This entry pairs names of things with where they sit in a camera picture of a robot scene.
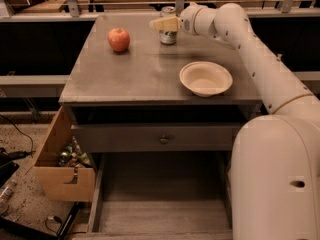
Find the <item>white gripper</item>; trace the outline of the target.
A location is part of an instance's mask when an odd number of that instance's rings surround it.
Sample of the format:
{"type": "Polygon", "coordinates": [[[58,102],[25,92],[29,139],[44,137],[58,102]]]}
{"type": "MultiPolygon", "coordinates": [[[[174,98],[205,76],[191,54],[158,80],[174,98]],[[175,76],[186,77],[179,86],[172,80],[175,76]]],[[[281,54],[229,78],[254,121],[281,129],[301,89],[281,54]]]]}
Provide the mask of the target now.
{"type": "Polygon", "coordinates": [[[154,30],[177,32],[180,28],[194,36],[215,37],[217,35],[214,19],[217,10],[197,3],[185,8],[180,19],[177,16],[160,17],[149,22],[154,30]]]}

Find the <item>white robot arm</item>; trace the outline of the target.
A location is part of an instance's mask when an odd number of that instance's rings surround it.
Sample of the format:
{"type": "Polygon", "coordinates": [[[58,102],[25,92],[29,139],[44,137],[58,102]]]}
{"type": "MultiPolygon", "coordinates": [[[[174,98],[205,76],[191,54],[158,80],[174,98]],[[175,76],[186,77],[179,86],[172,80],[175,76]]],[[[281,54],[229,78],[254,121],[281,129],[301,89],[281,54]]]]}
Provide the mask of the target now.
{"type": "Polygon", "coordinates": [[[192,3],[150,26],[231,45],[266,107],[233,145],[233,240],[320,240],[320,100],[256,36],[235,3],[218,9],[192,3]]]}

